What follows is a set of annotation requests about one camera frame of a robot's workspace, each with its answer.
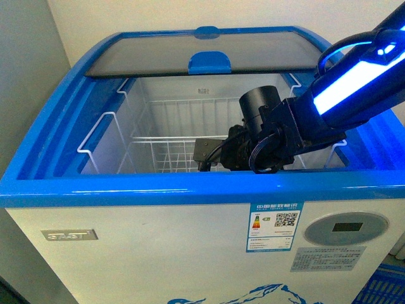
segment chest freezer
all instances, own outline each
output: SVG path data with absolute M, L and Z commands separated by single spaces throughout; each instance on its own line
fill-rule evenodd
M 193 160 L 245 92 L 302 94 L 327 47 L 299 27 L 112 35 L 42 109 L 0 206 L 80 304 L 351 303 L 405 230 L 390 110 L 274 175 Z

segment energy label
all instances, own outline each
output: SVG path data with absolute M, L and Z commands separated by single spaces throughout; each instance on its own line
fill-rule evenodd
M 289 251 L 304 203 L 251 204 L 246 252 Z

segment metal nameplate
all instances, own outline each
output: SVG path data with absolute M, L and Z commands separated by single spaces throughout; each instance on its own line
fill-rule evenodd
M 41 230 L 48 241 L 93 241 L 98 237 L 93 229 Z

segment white freezer panel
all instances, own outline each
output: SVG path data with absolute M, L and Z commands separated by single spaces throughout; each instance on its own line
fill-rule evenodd
M 404 200 L 306 202 L 291 251 L 246 253 L 249 203 L 187 206 L 8 209 L 80 304 L 226 303 L 285 284 L 306 303 L 351 303 L 405 230 Z M 314 220 L 343 212 L 389 220 L 352 271 L 290 272 Z M 47 241 L 44 229 L 94 229 L 97 241 Z M 281 287 L 260 302 L 290 303 Z

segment qr code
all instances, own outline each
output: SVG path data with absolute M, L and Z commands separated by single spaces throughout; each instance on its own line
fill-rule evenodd
M 274 227 L 295 226 L 298 213 L 278 213 Z

